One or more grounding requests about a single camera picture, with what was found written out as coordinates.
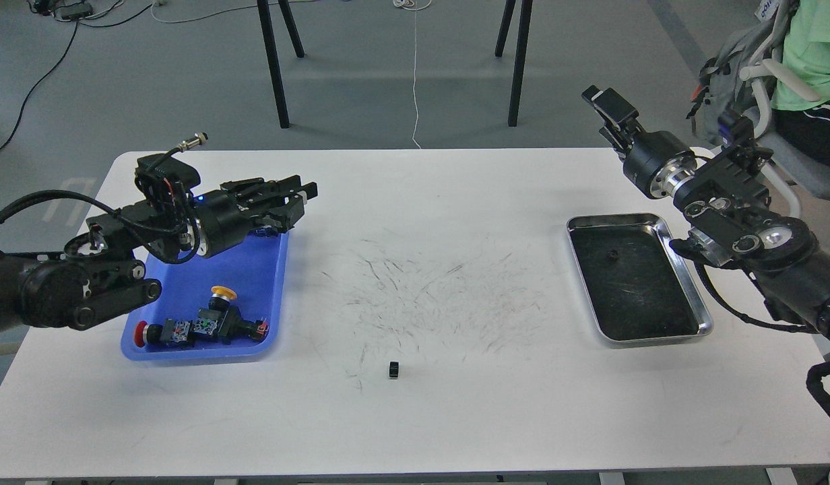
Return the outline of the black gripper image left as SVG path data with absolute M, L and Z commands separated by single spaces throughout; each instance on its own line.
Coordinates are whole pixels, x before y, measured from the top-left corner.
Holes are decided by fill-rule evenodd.
M 319 195 L 316 183 L 302 184 L 297 174 L 269 181 L 261 177 L 228 181 L 219 188 L 197 196 L 193 206 L 197 254 L 203 258 L 240 245 L 249 234 L 286 234 L 304 216 L 305 200 Z

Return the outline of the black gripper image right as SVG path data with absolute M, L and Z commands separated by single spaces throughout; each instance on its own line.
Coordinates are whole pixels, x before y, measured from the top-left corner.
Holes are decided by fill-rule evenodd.
M 643 195 L 649 199 L 674 196 L 678 187 L 695 175 L 697 158 L 692 149 L 665 130 L 640 132 L 639 111 L 615 89 L 592 85 L 581 97 L 604 120 L 600 135 L 618 154 L 625 177 Z

